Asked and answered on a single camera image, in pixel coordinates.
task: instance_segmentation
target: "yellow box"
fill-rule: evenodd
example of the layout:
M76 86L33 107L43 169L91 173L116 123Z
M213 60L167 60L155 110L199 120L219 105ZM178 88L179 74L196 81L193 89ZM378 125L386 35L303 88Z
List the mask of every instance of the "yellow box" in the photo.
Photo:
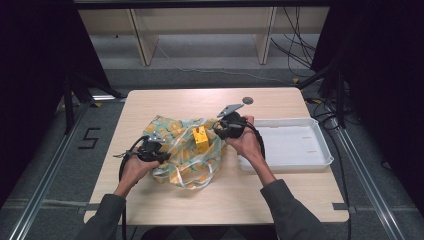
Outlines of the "yellow box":
M209 140L206 135L205 127L200 126L197 128L193 128L193 136L196 141L197 152L199 154L205 153L209 148Z

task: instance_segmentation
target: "table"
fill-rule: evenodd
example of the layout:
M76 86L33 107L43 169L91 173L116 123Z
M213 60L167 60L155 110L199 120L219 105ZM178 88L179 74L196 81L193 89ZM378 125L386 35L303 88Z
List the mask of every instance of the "table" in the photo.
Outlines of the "table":
M228 104L251 97L252 105L239 109L241 115L256 119L309 117L297 88L226 88L136 90L130 92L113 135L103 167L90 199L99 203L118 184L121 154L138 139L156 115L175 119L216 117ZM286 181L293 195L322 222L344 222L345 210L334 210L332 203L343 203L330 167L319 173L276 174ZM260 194L262 185L256 174L238 167L237 153L231 147L223 154L219 172L201 190L186 190L155 182L149 175L127 197L129 225L232 225L273 223L269 208ZM84 220L94 215L87 211Z

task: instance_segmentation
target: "black curtain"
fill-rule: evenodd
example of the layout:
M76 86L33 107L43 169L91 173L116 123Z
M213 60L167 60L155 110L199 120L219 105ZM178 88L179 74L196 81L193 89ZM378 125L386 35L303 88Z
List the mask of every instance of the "black curtain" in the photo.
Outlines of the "black curtain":
M53 119L65 77L78 71L109 83L76 9L36 0L0 5L2 206Z
M424 215L424 5L413 0L370 0L363 44L344 69L353 102L406 191ZM353 17L349 4L330 10L315 71L327 66Z

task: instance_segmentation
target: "gray sleeve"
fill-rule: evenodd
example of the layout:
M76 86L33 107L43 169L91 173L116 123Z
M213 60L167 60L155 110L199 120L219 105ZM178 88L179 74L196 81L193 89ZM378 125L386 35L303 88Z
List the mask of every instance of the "gray sleeve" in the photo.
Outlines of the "gray sleeve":
M103 196L94 215L75 239L116 239L116 229L126 200L114 194Z
M293 197L283 180L265 186L261 193L271 210L281 240L329 239L321 222Z

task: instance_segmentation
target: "tape mark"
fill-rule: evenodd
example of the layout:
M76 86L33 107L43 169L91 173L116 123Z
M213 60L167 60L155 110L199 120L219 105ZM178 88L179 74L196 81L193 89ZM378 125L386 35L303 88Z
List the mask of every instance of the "tape mark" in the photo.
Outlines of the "tape mark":
M93 144L89 147L78 147L78 149L94 149L96 147L96 144L97 144L97 141L99 140L99 138L87 137L88 133L91 130L100 130L100 128L88 128L87 131L85 132L84 138L82 140L83 141L93 141Z

